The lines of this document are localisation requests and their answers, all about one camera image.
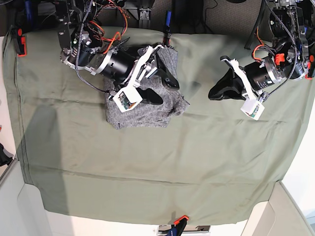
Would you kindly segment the grey long-sleeve T-shirt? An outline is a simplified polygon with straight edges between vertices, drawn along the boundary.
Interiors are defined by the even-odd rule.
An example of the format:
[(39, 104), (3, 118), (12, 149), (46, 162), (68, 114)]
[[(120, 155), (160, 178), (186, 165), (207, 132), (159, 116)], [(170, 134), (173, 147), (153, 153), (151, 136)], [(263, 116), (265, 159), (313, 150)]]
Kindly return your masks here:
[(161, 105), (140, 103), (133, 110), (122, 113), (114, 101), (105, 95), (106, 121), (116, 129), (127, 127), (167, 127), (170, 119), (182, 115), (189, 107), (184, 95), (178, 90), (166, 89), (162, 77), (154, 75), (150, 79), (144, 78), (140, 88), (152, 89), (163, 100)]

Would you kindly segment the orange black clamp centre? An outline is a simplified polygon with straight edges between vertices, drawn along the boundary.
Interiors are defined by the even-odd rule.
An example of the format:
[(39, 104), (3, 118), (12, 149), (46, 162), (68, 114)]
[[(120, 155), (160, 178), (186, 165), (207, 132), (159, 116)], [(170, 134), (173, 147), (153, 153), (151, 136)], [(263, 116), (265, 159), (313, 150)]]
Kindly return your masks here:
[(171, 33), (165, 33), (163, 38), (163, 45), (166, 47), (170, 47), (170, 37)]

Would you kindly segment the orange black clamp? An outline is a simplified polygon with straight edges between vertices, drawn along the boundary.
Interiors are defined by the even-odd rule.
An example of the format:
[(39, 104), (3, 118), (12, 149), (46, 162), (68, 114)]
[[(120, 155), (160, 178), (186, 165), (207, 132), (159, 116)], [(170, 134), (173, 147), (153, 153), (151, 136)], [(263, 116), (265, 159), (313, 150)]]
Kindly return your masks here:
[(187, 215), (183, 215), (182, 217), (178, 218), (171, 225), (171, 229), (168, 231), (167, 235), (168, 236), (181, 236), (188, 221), (189, 221), (189, 217)]
[(170, 37), (171, 33), (165, 33), (163, 38), (163, 45), (166, 47), (170, 47)]
[(309, 62), (308, 62), (308, 73), (305, 75), (305, 78), (307, 80), (311, 80), (315, 77), (315, 57), (314, 55), (309, 56)]
[(11, 37), (14, 43), (15, 51), (18, 57), (27, 55), (26, 37), (23, 36), (21, 28), (13, 28), (11, 30)]

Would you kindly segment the green table cloth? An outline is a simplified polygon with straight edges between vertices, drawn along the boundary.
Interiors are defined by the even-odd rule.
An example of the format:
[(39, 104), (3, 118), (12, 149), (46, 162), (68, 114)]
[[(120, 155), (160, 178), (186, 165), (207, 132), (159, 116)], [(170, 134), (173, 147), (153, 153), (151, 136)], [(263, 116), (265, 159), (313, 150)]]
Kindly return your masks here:
[(3, 76), (24, 181), (46, 210), (106, 221), (236, 223), (269, 199), (307, 130), (312, 80), (289, 81), (264, 103), (259, 120), (242, 101), (208, 99), (226, 73), (223, 55), (251, 61), (243, 42), (225, 35), (174, 34), (186, 112), (166, 128), (115, 129), (105, 98), (60, 61), (54, 30), (30, 32), (27, 55), (4, 40)]

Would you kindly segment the orange black clamp right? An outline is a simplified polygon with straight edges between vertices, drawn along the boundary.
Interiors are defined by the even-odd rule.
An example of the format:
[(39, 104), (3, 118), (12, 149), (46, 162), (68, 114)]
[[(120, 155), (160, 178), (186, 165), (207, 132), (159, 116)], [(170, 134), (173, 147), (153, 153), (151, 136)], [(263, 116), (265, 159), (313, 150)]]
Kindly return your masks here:
[(315, 57), (314, 55), (309, 56), (309, 62), (308, 62), (308, 73), (305, 75), (305, 78), (307, 80), (311, 80), (315, 77)]

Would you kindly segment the orange black clamp bottom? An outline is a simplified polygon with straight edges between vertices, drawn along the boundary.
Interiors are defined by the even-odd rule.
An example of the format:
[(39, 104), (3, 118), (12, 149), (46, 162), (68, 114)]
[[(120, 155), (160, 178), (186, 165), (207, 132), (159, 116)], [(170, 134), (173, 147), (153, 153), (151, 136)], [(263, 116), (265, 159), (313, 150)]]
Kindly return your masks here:
[(182, 217), (178, 218), (171, 225), (171, 229), (168, 231), (167, 235), (168, 236), (181, 236), (188, 221), (189, 221), (189, 217), (187, 215), (183, 215)]

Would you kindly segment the orange black clamp left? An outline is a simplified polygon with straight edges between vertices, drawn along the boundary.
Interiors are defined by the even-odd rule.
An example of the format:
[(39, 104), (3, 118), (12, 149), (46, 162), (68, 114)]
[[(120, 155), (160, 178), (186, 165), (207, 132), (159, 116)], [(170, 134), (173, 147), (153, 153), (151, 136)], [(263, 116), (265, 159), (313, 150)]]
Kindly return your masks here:
[(26, 37), (23, 36), (21, 28), (13, 28), (11, 30), (11, 37), (14, 43), (15, 51), (18, 57), (27, 55)]

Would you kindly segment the metal table bracket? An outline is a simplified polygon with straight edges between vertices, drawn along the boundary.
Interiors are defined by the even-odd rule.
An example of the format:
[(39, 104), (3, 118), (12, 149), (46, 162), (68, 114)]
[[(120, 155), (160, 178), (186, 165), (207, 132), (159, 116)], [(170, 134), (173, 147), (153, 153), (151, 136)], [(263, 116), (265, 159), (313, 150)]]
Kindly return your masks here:
[(139, 20), (138, 20), (138, 27), (142, 29), (149, 29), (151, 23), (151, 10), (149, 8), (144, 9), (140, 8), (139, 12)]

